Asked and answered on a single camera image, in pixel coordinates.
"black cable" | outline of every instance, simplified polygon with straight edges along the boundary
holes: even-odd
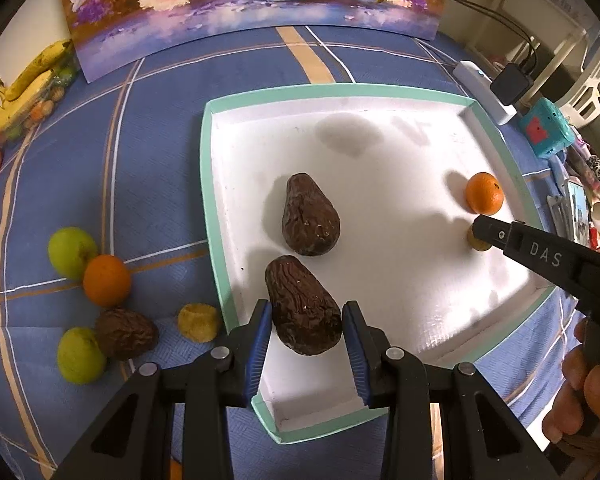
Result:
[[[536,48],[534,47],[534,45],[531,41],[531,37],[526,33],[526,31],[524,30],[524,28],[522,28],[522,26],[520,26],[514,20],[508,18],[507,16],[504,16],[503,14],[501,14],[499,12],[496,12],[493,9],[482,6],[480,4],[472,2],[470,0],[453,0],[453,1],[469,8],[469,9],[475,10],[476,12],[480,12],[481,14],[484,14],[485,16],[488,16],[492,20],[495,20],[496,22],[499,22],[504,27],[508,28],[511,32],[513,32],[518,37],[522,38],[529,45],[529,53],[526,56],[526,58],[522,61],[522,63],[520,63],[520,65],[521,65],[521,67],[524,67],[529,62],[529,60],[531,60],[531,58],[533,57],[533,59],[534,59],[533,66],[530,69],[525,70],[525,73],[528,75],[531,72],[533,72],[533,70],[538,65],[538,54],[536,53]]]

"bunch of bananas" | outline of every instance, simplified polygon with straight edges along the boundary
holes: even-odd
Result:
[[[56,41],[40,52],[8,88],[0,78],[0,132],[19,126],[45,96],[54,76],[60,75],[62,79],[63,61],[72,55],[71,40]]]

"yellow banana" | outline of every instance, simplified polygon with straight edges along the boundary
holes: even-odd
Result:
[[[16,81],[5,91],[4,98],[7,101],[16,100],[27,89],[31,82],[40,74],[49,70],[58,60],[71,48],[71,40],[60,40],[50,44],[40,52],[26,69],[24,69]]]
[[[0,102],[0,132],[7,130],[27,116],[30,108],[47,90],[53,76],[54,73],[52,70],[43,72],[13,101],[2,100],[5,89],[4,86],[0,86],[0,101],[2,101]]]

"screw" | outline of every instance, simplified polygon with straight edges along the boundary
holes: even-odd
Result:
[[[211,351],[211,357],[213,359],[225,359],[229,357],[231,351],[226,346],[216,346]]]
[[[144,363],[138,368],[140,375],[150,377],[158,371],[158,365],[156,363]]]
[[[389,359],[399,361],[404,357],[404,350],[402,348],[398,348],[397,346],[392,346],[391,348],[386,349],[385,354]]]
[[[473,374],[476,373],[476,369],[475,366],[472,363],[460,363],[458,365],[458,371],[462,374],[462,375],[466,375],[467,377],[471,377]]]

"blue tablecloth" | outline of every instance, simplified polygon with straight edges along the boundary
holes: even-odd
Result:
[[[99,309],[52,269],[46,245],[53,232],[80,226],[132,269],[128,306],[160,329],[158,347],[134,366],[190,362],[210,345],[183,339],[175,316],[186,303],[218,305],[198,168],[205,103],[328,81],[465,94],[451,76],[454,59],[470,56],[442,35],[429,46],[374,30],[282,27],[176,46],[90,85],[79,78],[34,135],[8,147],[0,172],[0,452],[16,475],[49,478],[132,372],[130,364],[112,363],[89,386],[60,376],[62,333],[93,326]],[[502,134],[551,229],[546,196],[557,189],[516,121]],[[556,292],[477,364],[525,424],[560,385],[560,362],[574,345],[573,308],[573,300]],[[177,413],[173,452],[179,458],[182,409]],[[228,418],[238,480],[379,476],[384,418],[293,446],[275,444],[250,410],[230,410]]]

